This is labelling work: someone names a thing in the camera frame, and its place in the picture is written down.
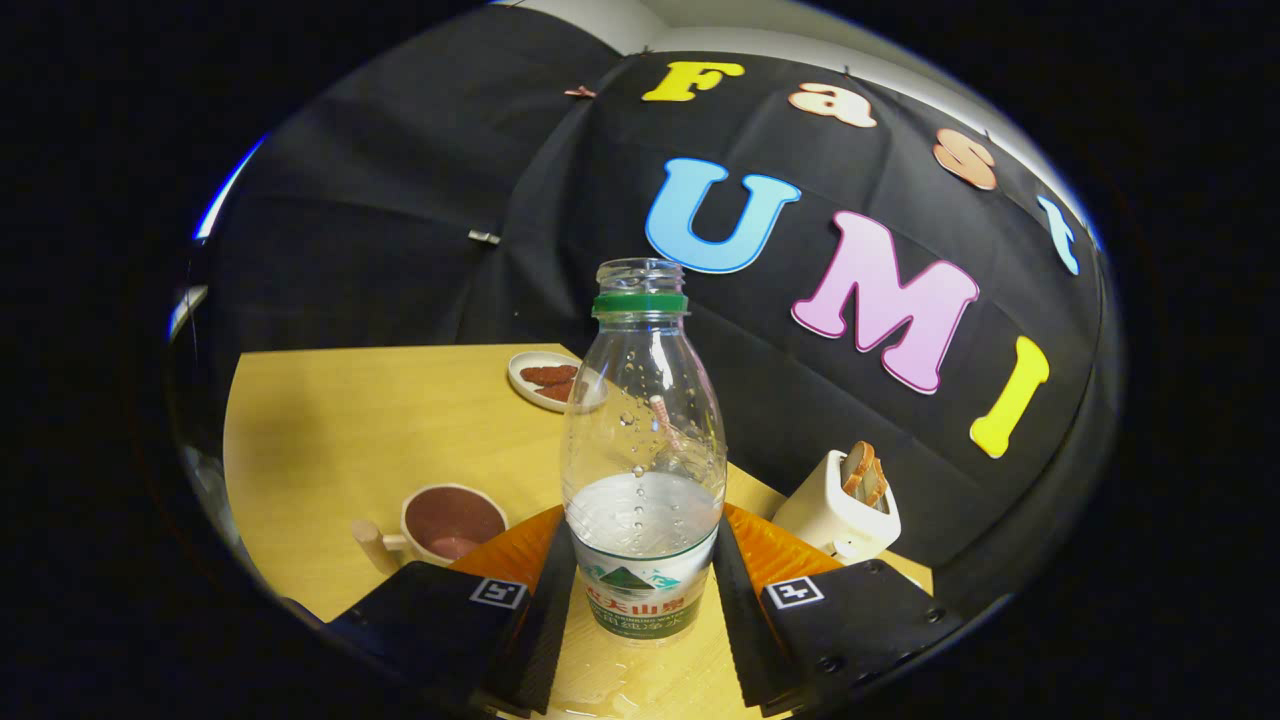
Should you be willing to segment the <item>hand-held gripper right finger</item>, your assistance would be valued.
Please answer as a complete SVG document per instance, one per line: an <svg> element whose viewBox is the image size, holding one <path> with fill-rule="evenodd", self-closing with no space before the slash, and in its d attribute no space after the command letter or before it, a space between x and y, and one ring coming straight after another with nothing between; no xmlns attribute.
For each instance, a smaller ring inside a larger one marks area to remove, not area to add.
<svg viewBox="0 0 1280 720"><path fill-rule="evenodd" d="M844 565L726 505L716 584L746 706L831 716L948 648L965 619L890 564Z"/></svg>

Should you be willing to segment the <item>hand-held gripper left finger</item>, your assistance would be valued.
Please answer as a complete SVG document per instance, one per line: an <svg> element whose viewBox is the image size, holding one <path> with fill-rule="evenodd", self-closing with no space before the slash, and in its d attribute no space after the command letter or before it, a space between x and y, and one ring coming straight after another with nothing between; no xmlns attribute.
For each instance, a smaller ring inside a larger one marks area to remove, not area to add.
<svg viewBox="0 0 1280 720"><path fill-rule="evenodd" d="M335 619L285 606L442 716L545 714L576 562L561 506L447 568L407 562Z"/></svg>

